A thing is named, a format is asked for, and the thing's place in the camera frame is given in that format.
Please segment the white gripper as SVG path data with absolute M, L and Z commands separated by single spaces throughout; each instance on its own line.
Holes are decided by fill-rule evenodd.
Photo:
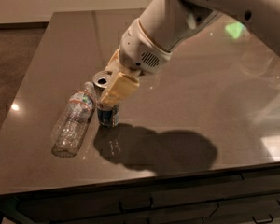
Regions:
M 118 72 L 112 74 L 101 94 L 100 103 L 113 107 L 132 95 L 140 86 L 137 77 L 119 72 L 120 64 L 143 74 L 155 74 L 171 58 L 167 52 L 149 39 L 136 19 L 122 35 L 119 49 L 116 49 L 107 63 L 105 70 Z

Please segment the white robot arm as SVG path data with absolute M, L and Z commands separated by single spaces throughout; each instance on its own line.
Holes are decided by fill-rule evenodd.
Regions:
M 280 0 L 153 0 L 122 35 L 105 70 L 100 103 L 114 106 L 133 94 L 139 77 L 156 73 L 183 40 L 218 15 L 228 15 L 280 57 Z

